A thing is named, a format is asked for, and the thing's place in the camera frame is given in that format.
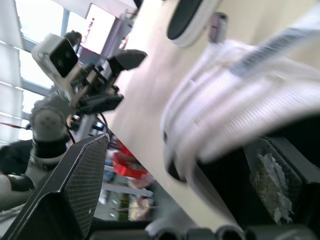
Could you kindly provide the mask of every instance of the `red object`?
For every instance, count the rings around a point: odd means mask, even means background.
[[[148,173],[139,163],[128,162],[121,158],[118,152],[113,154],[112,162],[114,171],[122,176],[141,179]]]
[[[120,152],[122,152],[124,155],[128,156],[128,157],[134,157],[135,156],[129,151],[128,148],[126,148],[125,145],[123,145],[123,143],[119,140],[116,140],[116,144],[119,147]]]

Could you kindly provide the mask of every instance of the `mesh surface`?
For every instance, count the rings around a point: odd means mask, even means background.
[[[65,197],[84,237],[88,235],[97,207],[107,146],[106,136],[85,145],[78,156],[79,162],[64,188]]]

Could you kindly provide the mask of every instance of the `black cable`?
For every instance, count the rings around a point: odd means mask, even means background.
[[[106,128],[105,132],[108,133],[108,123],[107,123],[107,119],[105,118],[105,116],[100,112],[100,117],[103,119],[104,122],[104,126]]]
[[[66,132],[68,133],[71,141],[75,144],[76,140],[75,140],[74,136],[72,135],[72,133],[70,132],[68,125],[66,124],[65,127],[66,127]]]

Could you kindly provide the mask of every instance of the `white wall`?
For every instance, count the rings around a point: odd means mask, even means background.
[[[132,13],[136,9],[136,5],[133,0],[53,0],[57,4],[60,4],[65,9],[68,9],[75,14],[86,18],[89,11],[90,4],[93,3],[100,8],[106,10],[112,15],[119,17],[122,13],[128,10]]]

